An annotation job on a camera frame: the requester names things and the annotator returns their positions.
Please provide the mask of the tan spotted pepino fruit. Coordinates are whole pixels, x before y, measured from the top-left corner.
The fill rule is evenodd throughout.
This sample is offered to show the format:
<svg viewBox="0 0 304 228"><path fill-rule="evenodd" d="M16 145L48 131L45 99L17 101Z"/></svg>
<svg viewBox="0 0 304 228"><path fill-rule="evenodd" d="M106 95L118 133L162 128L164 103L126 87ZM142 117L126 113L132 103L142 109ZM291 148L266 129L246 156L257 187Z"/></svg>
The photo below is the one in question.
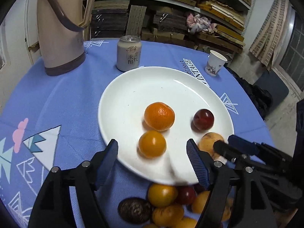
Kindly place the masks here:
<svg viewBox="0 0 304 228"><path fill-rule="evenodd" d="M224 142L224 138L218 133L209 132L201 138L198 147L201 151L209 153L210 156L216 160L219 157L219 154L214 151L213 145L217 141Z"/></svg>

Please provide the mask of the dark red plum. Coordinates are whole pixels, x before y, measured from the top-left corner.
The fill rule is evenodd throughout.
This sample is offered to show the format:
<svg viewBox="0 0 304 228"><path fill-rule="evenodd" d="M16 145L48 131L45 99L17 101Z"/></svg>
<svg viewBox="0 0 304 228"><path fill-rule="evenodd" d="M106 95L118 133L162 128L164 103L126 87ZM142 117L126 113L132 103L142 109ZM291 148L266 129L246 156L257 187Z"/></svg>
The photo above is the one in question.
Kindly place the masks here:
<svg viewBox="0 0 304 228"><path fill-rule="evenodd" d="M194 114L193 124L198 130L209 130L214 125L214 115L208 109L200 109Z"/></svg>

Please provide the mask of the pale orange round fruit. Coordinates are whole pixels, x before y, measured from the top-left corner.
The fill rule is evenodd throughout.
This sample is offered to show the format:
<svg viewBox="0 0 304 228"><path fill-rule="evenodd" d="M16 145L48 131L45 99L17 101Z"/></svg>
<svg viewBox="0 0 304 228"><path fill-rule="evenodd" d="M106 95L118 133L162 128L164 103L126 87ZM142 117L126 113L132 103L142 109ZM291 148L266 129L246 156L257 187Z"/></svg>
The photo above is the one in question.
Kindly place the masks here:
<svg viewBox="0 0 304 228"><path fill-rule="evenodd" d="M193 213L201 214L203 212L203 209L205 208L209 194L210 194L210 191L206 190L196 196L194 202L191 205L191 209L192 209Z"/></svg>

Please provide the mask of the red cherry tomato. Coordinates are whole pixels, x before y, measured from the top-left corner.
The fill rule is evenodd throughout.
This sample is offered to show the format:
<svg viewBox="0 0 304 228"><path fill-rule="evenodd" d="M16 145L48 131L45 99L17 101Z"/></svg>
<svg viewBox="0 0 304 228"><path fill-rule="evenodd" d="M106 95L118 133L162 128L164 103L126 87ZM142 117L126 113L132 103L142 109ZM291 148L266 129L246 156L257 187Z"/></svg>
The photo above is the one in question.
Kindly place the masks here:
<svg viewBox="0 0 304 228"><path fill-rule="evenodd" d="M178 196L176 202L181 205L191 205L195 198L196 192L192 186L180 186L178 189Z"/></svg>

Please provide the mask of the yellow-orange tomato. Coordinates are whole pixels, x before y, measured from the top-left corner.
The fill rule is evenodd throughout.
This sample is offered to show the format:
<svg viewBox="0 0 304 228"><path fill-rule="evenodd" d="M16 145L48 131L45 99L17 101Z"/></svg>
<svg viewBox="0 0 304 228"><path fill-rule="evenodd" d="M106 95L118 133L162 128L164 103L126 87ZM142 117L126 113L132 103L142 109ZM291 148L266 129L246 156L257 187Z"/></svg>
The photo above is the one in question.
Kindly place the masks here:
<svg viewBox="0 0 304 228"><path fill-rule="evenodd" d="M140 137L138 148L144 157L158 158L166 151L166 140L160 132L150 130Z"/></svg>

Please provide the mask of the orange mandarin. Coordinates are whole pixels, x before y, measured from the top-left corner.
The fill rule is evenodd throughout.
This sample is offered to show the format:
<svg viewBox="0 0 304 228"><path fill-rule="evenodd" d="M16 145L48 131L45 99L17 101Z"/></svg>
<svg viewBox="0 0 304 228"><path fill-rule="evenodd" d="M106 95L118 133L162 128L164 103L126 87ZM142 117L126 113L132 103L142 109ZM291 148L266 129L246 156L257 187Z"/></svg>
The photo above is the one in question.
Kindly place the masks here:
<svg viewBox="0 0 304 228"><path fill-rule="evenodd" d="M144 121L152 129L163 132L174 124L175 113L167 104L154 102L145 109Z"/></svg>

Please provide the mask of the orange-yellow round fruit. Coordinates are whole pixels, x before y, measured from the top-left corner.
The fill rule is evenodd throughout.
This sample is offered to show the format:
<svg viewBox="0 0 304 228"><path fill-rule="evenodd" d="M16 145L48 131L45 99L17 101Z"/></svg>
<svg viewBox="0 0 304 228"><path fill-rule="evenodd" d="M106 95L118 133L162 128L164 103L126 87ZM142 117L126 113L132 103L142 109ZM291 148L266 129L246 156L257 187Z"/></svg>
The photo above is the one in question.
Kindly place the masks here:
<svg viewBox="0 0 304 228"><path fill-rule="evenodd" d="M171 227L182 220L184 209L182 205L173 204L167 207L159 207L153 211L152 220L156 226Z"/></svg>

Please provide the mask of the yellow tomato off plate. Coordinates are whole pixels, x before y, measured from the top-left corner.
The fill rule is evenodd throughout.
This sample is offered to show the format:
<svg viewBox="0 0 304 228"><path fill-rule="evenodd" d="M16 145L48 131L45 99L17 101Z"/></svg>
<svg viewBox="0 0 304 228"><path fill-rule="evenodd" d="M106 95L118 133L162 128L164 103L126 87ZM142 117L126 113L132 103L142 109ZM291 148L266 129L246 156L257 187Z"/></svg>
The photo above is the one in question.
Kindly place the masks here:
<svg viewBox="0 0 304 228"><path fill-rule="evenodd" d="M149 202L155 207L169 206L177 196L178 190L176 187L157 183L151 184L147 193Z"/></svg>

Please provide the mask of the white paper cup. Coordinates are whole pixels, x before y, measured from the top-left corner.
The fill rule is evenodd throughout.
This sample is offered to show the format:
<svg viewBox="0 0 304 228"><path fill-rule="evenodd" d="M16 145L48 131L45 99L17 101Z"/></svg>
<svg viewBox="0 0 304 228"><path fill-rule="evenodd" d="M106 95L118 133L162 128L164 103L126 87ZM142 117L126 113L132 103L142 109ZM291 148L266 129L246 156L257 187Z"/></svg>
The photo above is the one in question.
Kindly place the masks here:
<svg viewBox="0 0 304 228"><path fill-rule="evenodd" d="M205 71L210 76L216 76L220 69L227 63L228 60L219 52L210 50Z"/></svg>

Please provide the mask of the beige checked curtain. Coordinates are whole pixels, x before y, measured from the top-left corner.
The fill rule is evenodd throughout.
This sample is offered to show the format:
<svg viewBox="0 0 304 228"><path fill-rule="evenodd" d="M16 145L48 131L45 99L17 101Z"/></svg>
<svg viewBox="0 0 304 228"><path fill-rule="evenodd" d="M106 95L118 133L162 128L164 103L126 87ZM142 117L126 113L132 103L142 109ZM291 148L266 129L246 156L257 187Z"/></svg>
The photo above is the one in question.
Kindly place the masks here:
<svg viewBox="0 0 304 228"><path fill-rule="evenodd" d="M294 15L292 4L289 0L274 0L263 25L249 52L270 71L279 54L283 52L283 43L290 29L290 22Z"/></svg>

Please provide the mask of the white round plate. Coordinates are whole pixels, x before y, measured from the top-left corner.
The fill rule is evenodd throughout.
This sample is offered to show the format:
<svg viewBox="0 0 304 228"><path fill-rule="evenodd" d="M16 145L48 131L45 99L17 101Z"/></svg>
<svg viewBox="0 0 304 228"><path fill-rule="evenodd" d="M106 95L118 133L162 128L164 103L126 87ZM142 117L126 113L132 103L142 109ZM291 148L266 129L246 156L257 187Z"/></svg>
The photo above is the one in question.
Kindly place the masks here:
<svg viewBox="0 0 304 228"><path fill-rule="evenodd" d="M159 158L147 159L138 142L149 127L144 111L163 102L175 113L173 126L163 133L167 149ZM118 142L118 161L131 172L166 185L198 182L186 153L189 139L196 143L203 133L192 125L194 114L208 109L214 115L212 132L228 139L234 128L221 99L204 83L189 74L166 67L141 67L116 77L104 90L98 106L98 124L104 142Z"/></svg>

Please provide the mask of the pink crumpled cloth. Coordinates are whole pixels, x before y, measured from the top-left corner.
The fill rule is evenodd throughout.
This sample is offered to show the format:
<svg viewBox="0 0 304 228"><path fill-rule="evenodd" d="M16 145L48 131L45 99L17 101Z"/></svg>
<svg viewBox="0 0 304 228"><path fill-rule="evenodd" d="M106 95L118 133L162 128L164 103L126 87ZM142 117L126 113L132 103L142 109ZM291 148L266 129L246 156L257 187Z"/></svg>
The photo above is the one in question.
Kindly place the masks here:
<svg viewBox="0 0 304 228"><path fill-rule="evenodd" d="M196 34L198 32L212 34L216 32L217 23L212 23L207 17L201 16L200 14L189 14L186 23L190 34Z"/></svg>

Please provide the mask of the white drink can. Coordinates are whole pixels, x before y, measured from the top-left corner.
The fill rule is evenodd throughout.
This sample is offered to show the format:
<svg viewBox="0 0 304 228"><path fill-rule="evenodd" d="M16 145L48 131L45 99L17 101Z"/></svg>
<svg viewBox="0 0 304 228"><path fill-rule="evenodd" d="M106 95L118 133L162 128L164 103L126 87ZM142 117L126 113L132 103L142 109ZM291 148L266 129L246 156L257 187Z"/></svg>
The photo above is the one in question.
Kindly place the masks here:
<svg viewBox="0 0 304 228"><path fill-rule="evenodd" d="M122 72L139 67L142 43L138 36L122 36L117 43L116 67Z"/></svg>

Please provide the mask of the wooden storage shelf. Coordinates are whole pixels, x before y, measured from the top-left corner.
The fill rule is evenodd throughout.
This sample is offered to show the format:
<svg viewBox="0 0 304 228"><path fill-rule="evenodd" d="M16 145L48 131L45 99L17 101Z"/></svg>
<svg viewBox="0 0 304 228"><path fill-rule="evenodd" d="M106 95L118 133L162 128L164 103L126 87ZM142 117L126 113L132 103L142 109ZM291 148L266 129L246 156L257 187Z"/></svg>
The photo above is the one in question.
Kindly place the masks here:
<svg viewBox="0 0 304 228"><path fill-rule="evenodd" d="M254 0L95 0L88 39L139 36L209 52L234 55L245 47ZM190 34L189 14L217 23L216 32Z"/></svg>

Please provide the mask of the beige thermos jug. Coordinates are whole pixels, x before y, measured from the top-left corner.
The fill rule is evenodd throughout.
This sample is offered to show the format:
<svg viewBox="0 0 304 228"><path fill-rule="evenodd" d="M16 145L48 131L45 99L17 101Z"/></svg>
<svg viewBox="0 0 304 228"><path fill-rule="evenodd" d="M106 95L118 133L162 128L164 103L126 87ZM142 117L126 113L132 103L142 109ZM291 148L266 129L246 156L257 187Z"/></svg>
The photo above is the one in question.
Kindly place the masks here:
<svg viewBox="0 0 304 228"><path fill-rule="evenodd" d="M45 72L59 76L86 59L83 31L95 0L37 0L39 46Z"/></svg>

